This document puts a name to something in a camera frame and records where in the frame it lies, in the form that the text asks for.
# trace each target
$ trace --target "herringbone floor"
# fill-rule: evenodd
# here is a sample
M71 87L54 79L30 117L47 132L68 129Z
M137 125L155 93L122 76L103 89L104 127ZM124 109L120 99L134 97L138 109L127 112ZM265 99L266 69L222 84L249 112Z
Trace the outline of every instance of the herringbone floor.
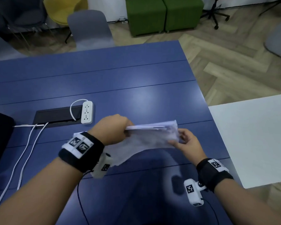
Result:
M201 19L195 30L176 31L133 38L128 24L110 24L116 45L132 45L166 40L179 40L200 89L209 106L281 94L281 58L266 51L263 43L269 32L281 22L281 5L258 14L264 7L250 6L223 10L231 15L228 22L218 17L220 27ZM10 43L27 55L75 51L69 29L26 34L29 53L15 38ZM281 183L250 189L281 213Z

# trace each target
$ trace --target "right arm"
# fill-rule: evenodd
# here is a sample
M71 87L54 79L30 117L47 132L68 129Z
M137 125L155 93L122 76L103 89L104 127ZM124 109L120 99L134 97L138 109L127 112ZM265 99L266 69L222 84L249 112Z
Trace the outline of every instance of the right arm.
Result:
M206 159L198 139L187 129L179 129L180 137L185 144L169 141L195 166ZM281 216L267 204L252 196L233 179L224 179L214 189L225 211L234 224L239 225L281 225Z

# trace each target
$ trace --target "white power strip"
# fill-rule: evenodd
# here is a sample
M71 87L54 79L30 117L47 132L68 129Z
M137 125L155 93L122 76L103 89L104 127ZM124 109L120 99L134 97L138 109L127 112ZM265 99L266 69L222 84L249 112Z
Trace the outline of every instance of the white power strip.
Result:
M81 123L91 124L93 122L93 102L85 101L82 104Z

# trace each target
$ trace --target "white table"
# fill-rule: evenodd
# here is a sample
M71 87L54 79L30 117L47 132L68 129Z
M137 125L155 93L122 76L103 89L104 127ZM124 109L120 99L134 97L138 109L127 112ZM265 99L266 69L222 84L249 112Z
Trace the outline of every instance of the white table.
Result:
M281 95L209 109L244 188L281 182Z

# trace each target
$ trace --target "green cube seat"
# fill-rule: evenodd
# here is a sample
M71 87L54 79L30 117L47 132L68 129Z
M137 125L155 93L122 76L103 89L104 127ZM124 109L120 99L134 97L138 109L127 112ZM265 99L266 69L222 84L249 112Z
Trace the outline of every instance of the green cube seat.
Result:
M204 7L202 0L163 0L167 7L165 30L195 28Z
M126 0L131 35L161 32L167 9L162 0Z

